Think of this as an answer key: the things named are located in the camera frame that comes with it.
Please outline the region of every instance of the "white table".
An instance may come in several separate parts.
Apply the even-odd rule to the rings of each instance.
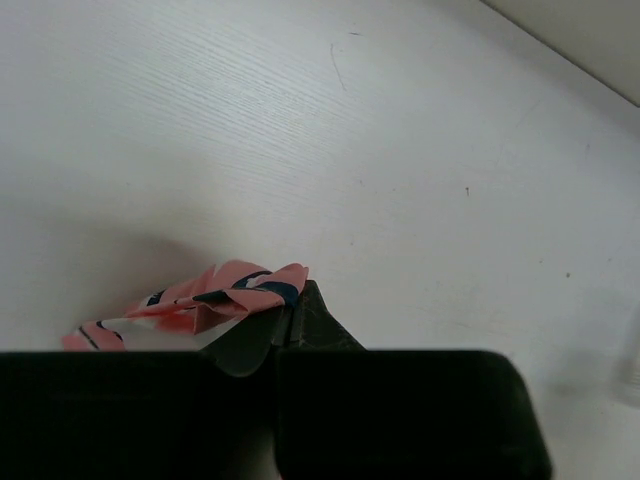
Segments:
[[[475,1],[169,3],[0,6],[0,348],[298,261],[368,347],[508,354],[558,478],[637,478],[639,111]]]

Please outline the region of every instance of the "black object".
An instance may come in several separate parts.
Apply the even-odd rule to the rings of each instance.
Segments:
[[[488,352],[368,352],[308,281],[200,352],[0,355],[0,478],[549,479],[525,385]]]

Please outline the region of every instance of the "crumpled pink fabric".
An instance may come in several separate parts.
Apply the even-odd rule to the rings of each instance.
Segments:
[[[62,338],[65,350],[198,350],[252,313],[294,305],[309,269],[275,272],[232,260],[143,298],[120,318],[87,322]]]

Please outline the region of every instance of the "pink cloth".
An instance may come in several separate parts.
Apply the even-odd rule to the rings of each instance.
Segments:
[[[62,338],[65,350],[197,350],[252,313],[293,305],[309,269],[293,263],[270,272],[232,260],[155,293],[120,318],[88,322]]]

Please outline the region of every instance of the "striped cloth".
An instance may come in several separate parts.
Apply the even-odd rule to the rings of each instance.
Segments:
[[[295,305],[309,269],[271,272],[233,260],[131,305],[121,318],[88,322],[62,338],[65,350],[198,350],[252,313]]]

